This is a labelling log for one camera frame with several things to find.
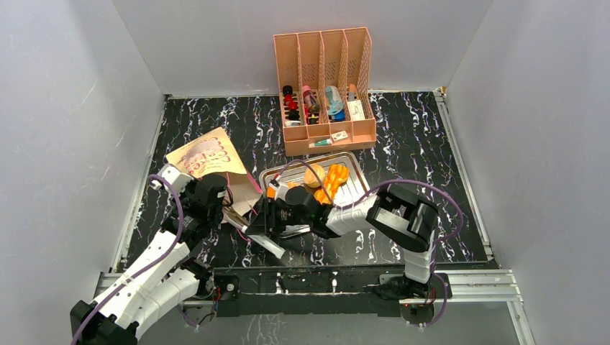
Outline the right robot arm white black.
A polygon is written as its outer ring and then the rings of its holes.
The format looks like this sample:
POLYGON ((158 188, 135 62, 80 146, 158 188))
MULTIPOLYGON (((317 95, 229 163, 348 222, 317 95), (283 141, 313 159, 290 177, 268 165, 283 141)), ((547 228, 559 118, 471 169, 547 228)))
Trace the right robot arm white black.
POLYGON ((385 300, 400 300, 426 298, 434 287, 432 249, 437 217, 436 205, 397 183, 384 183, 344 206, 318 201, 299 186, 283 197, 263 196, 256 217, 240 229, 278 256, 283 256, 283 248, 271 237, 289 226, 308 226, 325 239, 363 229, 379 231, 403 250, 405 267, 401 277, 383 278, 372 291, 385 300))

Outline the silver metal tray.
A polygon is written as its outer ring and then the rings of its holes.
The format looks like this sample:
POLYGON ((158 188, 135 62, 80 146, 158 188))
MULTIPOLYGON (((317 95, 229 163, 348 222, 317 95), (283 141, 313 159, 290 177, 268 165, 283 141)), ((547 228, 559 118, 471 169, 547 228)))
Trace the silver metal tray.
MULTIPOLYGON (((316 164, 324 168, 328 172, 331 165, 341 165, 348 169, 349 175, 347 182, 342 184, 337 191, 334 201, 343 205, 349 201, 356 201, 365 191, 369 189, 368 181, 366 180, 356 156, 348 151, 333 152, 326 155, 319 155, 313 158, 304 160, 310 165, 316 164)), ((266 190, 272 178, 281 171, 284 165, 268 168, 259 174, 259 184, 263 190, 266 190)), ((283 183, 294 182, 302 184, 303 174, 308 170, 300 163, 296 163, 287 168, 287 170, 278 179, 283 183)), ((287 226, 286 230, 277 235, 279 239, 291 239, 310 233, 309 226, 287 226)))

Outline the metal tongs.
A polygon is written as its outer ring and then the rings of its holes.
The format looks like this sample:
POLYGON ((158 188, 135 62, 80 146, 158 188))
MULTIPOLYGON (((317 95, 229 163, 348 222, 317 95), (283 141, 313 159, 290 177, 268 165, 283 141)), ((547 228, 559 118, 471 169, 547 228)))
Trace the metal tongs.
POLYGON ((224 221, 231 224, 236 228, 237 233, 244 237, 259 244, 265 250, 274 255, 277 259, 281 259, 285 253, 285 249, 280 245, 276 244, 269 237, 264 234, 248 234, 247 228, 250 223, 241 215, 236 213, 232 208, 224 208, 224 221))

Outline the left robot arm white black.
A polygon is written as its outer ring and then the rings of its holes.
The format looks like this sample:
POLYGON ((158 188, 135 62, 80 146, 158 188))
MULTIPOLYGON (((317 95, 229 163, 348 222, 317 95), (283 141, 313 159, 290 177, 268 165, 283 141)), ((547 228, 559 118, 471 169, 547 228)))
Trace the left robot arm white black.
POLYGON ((219 227, 227 179, 200 179, 173 172, 148 176, 155 189, 173 197, 174 207, 147 249, 91 302, 70 311, 72 344, 136 344, 146 330, 183 301, 213 295, 211 268, 190 253, 204 235, 219 227))

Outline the orange braided fake bread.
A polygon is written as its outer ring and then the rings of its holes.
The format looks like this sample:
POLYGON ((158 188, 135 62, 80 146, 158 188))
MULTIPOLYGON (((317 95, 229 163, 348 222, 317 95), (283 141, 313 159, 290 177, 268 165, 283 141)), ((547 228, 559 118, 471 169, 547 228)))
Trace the orange braided fake bread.
POLYGON ((320 203, 330 204, 334 201, 340 186, 347 182, 349 174, 349 169, 344 165, 330 165, 324 185, 314 193, 314 198, 320 203))

